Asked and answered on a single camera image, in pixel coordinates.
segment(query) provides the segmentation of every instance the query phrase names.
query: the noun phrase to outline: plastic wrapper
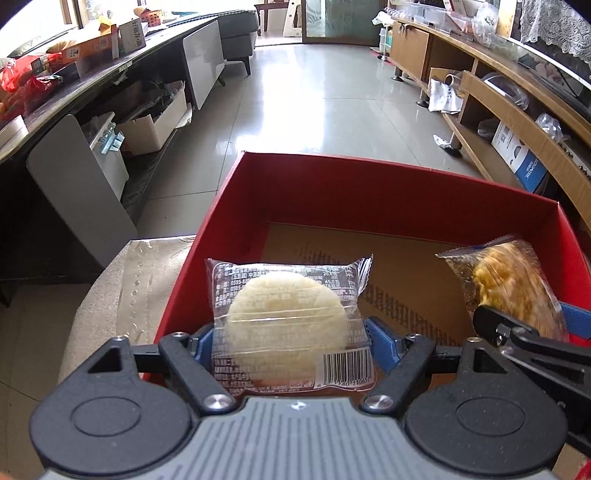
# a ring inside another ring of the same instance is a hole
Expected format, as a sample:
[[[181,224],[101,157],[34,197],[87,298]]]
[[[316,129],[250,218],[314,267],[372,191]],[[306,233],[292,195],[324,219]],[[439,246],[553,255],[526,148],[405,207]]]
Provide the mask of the plastic wrapper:
[[[546,134],[556,143],[562,142],[568,138],[567,135],[562,133],[560,122],[547,113],[542,113],[535,121],[535,124],[546,132]]]
[[[485,2],[478,8],[478,12],[472,18],[472,31],[478,43],[490,48],[495,42],[496,24],[499,21],[499,11],[491,4]]]
[[[485,75],[482,80],[521,110],[527,110],[530,105],[530,99],[525,90],[504,75],[493,72]]]
[[[478,247],[438,254],[462,280],[470,313],[493,307],[536,328],[540,335],[568,340],[560,304],[529,243],[504,237]]]
[[[212,367],[232,395],[375,383],[357,299],[371,258],[350,265],[235,265],[207,260]]]

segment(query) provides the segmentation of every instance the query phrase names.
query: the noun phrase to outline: round pastry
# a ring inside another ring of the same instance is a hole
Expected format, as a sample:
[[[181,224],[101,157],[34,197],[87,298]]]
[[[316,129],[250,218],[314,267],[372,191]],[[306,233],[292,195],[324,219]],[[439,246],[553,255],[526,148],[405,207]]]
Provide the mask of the round pastry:
[[[349,321],[339,296],[312,278],[273,271],[249,280],[228,310],[230,356],[258,386],[314,379],[324,353],[344,350]]]

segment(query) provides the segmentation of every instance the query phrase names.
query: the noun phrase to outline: white cabinet door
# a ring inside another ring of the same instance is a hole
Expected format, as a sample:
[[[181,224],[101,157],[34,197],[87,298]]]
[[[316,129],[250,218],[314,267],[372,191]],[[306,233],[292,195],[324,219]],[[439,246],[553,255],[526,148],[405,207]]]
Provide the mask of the white cabinet door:
[[[217,20],[185,37],[183,48],[193,98],[201,109],[224,67]]]

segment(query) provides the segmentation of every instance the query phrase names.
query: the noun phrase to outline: sofa leg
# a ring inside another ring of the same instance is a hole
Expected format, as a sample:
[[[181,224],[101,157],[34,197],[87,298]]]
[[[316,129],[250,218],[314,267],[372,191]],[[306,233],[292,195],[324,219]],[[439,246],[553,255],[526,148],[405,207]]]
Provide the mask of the sofa leg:
[[[241,61],[246,68],[246,73],[251,74],[251,59],[249,57],[238,57],[237,59],[228,59],[228,61]]]
[[[246,73],[248,75],[251,74],[251,59],[248,57],[241,58],[242,62],[244,63],[244,68],[246,68]]]

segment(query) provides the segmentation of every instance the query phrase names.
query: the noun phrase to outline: cabinet drawer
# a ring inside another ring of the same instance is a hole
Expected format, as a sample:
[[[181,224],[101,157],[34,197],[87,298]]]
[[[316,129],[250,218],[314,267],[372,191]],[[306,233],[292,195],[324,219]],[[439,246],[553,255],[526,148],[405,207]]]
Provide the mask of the cabinet drawer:
[[[390,58],[415,80],[423,79],[429,34],[412,25],[394,22]]]

